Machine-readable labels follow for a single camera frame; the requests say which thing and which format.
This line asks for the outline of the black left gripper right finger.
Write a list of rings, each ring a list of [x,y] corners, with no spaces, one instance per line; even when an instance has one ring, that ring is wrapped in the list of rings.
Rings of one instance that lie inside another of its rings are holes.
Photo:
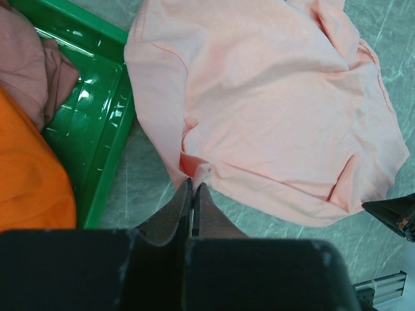
[[[208,186],[201,183],[193,200],[192,236],[248,238],[216,205]]]

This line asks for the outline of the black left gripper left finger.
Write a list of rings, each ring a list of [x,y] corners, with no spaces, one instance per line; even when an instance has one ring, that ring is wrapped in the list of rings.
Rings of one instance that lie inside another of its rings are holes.
[[[171,242],[178,233],[180,220],[184,218],[185,231],[188,230],[189,211],[193,197],[191,178],[183,181],[169,202],[150,218],[138,225],[136,229],[148,242],[164,246]]]

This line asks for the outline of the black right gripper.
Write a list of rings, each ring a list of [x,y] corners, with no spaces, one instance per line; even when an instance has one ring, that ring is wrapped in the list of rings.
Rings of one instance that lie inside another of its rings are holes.
[[[414,241],[414,194],[389,200],[365,202],[362,208],[400,237]]]

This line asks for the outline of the pink t-shirt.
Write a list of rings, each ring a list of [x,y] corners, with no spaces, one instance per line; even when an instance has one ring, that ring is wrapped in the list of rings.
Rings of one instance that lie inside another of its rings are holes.
[[[124,60],[175,186],[323,227],[383,199],[409,157],[343,1],[145,1]]]

